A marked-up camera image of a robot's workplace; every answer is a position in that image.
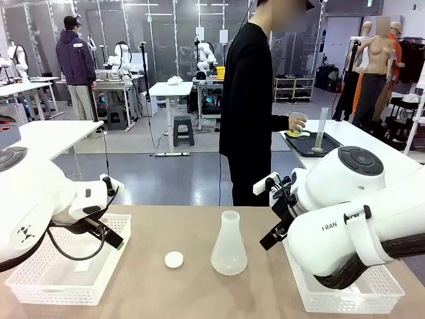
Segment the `person's right hand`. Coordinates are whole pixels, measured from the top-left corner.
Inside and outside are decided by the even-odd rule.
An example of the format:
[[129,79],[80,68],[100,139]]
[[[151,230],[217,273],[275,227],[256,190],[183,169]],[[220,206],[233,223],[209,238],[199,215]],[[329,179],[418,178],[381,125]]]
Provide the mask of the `person's right hand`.
[[302,130],[305,128],[305,123],[307,121],[304,117],[294,116],[294,115],[289,115],[288,120],[289,120],[288,122],[289,130],[291,132],[299,132],[299,133],[301,133]]

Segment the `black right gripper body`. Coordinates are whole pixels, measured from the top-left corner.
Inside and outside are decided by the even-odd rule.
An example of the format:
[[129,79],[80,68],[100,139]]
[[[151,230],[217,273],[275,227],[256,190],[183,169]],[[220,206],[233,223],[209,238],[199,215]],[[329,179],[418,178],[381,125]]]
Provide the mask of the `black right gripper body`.
[[272,211],[279,217],[280,222],[270,232],[275,240],[283,240],[297,217],[294,207],[298,201],[295,195],[290,195],[287,191],[277,191],[273,199],[276,202],[272,206]]

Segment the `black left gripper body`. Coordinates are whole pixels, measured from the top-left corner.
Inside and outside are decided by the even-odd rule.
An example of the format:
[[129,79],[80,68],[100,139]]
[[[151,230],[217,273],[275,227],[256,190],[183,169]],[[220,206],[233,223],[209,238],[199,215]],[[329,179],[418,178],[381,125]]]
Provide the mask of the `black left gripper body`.
[[81,235],[84,233],[100,235],[101,231],[104,231],[106,228],[106,226],[100,222],[100,218],[107,210],[108,208],[106,207],[104,209],[94,211],[70,225],[56,221],[50,221],[49,227],[62,227],[76,235]]

